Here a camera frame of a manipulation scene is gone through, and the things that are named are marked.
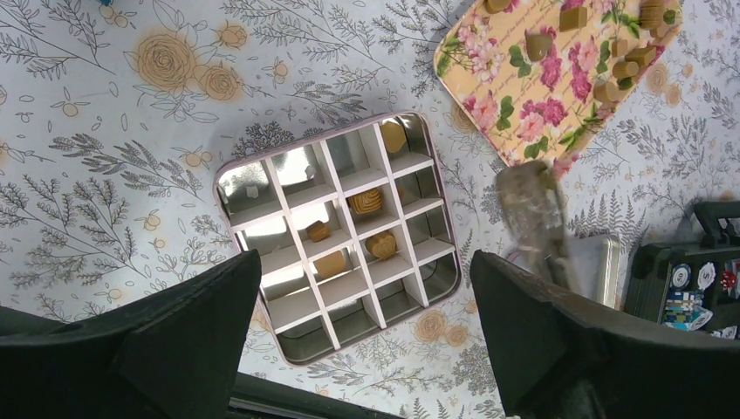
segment black handle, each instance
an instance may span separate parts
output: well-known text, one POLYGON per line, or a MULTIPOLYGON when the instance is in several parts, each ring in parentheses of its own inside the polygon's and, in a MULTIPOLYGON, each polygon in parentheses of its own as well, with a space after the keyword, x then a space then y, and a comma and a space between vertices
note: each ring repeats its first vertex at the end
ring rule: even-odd
POLYGON ((730 218, 740 218, 740 201, 705 202, 694 205, 694 214, 704 229, 702 247, 715 248, 718 244, 740 244, 730 218), (720 224, 725 220, 726 227, 720 224))

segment floral cutting board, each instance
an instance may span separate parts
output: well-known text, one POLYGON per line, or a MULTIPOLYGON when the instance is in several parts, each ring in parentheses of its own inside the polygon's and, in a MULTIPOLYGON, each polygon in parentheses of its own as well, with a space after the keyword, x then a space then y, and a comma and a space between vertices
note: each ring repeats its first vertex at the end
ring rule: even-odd
MULTIPOLYGON (((544 159, 558 175, 613 114, 592 94, 623 59, 612 58, 612 42, 626 39, 629 50, 655 45, 657 60, 680 30, 677 0, 665 0, 663 20, 671 29, 662 39, 640 28, 641 0, 513 0, 496 15, 484 1, 476 1, 437 47, 436 74, 506 164, 544 159), (578 6, 588 8, 586 27, 560 33, 560 12, 578 6), (535 63, 524 47, 533 32, 553 38, 546 58, 535 63)), ((613 80, 620 87, 617 104, 646 70, 613 80)))

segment tray compartment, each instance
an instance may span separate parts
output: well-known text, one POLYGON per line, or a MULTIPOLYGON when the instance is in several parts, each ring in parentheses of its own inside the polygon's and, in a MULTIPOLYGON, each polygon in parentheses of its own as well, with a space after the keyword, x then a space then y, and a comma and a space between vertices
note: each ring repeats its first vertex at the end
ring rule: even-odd
POLYGON ((217 191, 238 243, 262 258, 261 298, 289 362, 306 364, 364 339, 459 284, 426 124, 414 113, 392 117, 406 129, 398 153, 386 152, 377 118, 258 161, 230 163, 219 174, 217 191), (308 166, 315 170, 306 173, 308 166), (245 199, 245 185, 258 196, 245 199), (347 198, 371 188, 380 189, 382 208, 355 214, 347 198), (314 243, 306 227, 316 221, 332 234, 314 243), (396 252, 379 260, 365 242, 385 230, 394 235, 396 252), (344 266, 322 278, 316 262, 336 251, 344 266), (449 263, 450 269, 435 268, 449 263))

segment black case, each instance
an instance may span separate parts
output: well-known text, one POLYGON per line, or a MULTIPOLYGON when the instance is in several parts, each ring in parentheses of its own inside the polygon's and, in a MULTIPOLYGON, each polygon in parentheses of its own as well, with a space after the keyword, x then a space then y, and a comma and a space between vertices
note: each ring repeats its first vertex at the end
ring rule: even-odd
POLYGON ((701 330, 740 326, 740 299, 730 297, 720 285, 726 264, 733 259, 740 259, 740 237, 730 223, 731 218, 740 217, 740 202, 698 203, 694 212, 704 228, 701 242, 648 244, 636 251, 624 312, 662 323, 673 267, 688 264, 691 281, 683 291, 697 291, 699 270, 705 264, 712 263, 716 271, 715 281, 704 290, 702 306, 714 315, 701 330))

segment wooden block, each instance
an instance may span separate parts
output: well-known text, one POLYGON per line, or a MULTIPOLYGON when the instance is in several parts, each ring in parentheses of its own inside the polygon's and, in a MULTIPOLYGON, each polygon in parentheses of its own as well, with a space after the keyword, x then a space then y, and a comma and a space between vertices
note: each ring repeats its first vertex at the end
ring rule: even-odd
POLYGON ((611 81, 607 81, 603 85, 598 85, 593 88, 593 98, 601 103, 611 105, 617 96, 619 95, 619 89, 611 81))
POLYGON ((667 23, 661 22, 661 25, 655 29, 650 30, 650 36, 655 39, 663 39, 666 34, 670 31, 670 26, 667 23))
POLYGON ((645 48, 635 48, 631 50, 626 56, 625 61, 632 61, 637 63, 640 68, 649 65, 655 59, 655 47, 646 46, 645 48))
POLYGON ((504 11, 511 5, 511 0, 484 0, 483 6, 491 15, 504 11))
POLYGON ((388 231, 370 236, 365 241, 365 248, 380 260, 386 260, 395 254, 395 237, 388 231))
POLYGON ((319 276, 322 279, 327 279, 345 270, 345 257, 342 256, 342 251, 335 251, 328 256, 314 261, 313 265, 316 266, 316 272, 319 273, 319 276))
POLYGON ((316 223, 309 225, 308 227, 306 227, 305 231, 308 233, 308 237, 314 243, 320 242, 321 240, 324 240, 332 234, 329 226, 322 223, 321 221, 317 221, 316 223))
POLYGON ((383 136, 388 153, 398 153, 406 144, 406 130, 396 120, 389 120, 380 125, 380 134, 383 136))
POLYGON ((612 76, 616 79, 626 79, 637 74, 640 66, 633 61, 620 61, 612 67, 612 76))
POLYGON ((560 31, 568 32, 581 29, 588 21, 588 9, 580 6, 560 12, 560 31))
POLYGON ((666 8, 663 0, 646 0, 640 5, 640 27, 656 29, 663 23, 666 8))
POLYGON ((380 199, 380 189, 378 188, 372 188, 350 196, 347 200, 355 214, 369 214, 383 207, 383 201, 380 199))
POLYGON ((629 42, 626 39, 617 39, 612 42, 612 57, 621 57, 629 52, 629 42))
POLYGON ((544 33, 527 35, 527 57, 533 63, 547 57, 551 46, 552 38, 550 38, 550 35, 544 33))

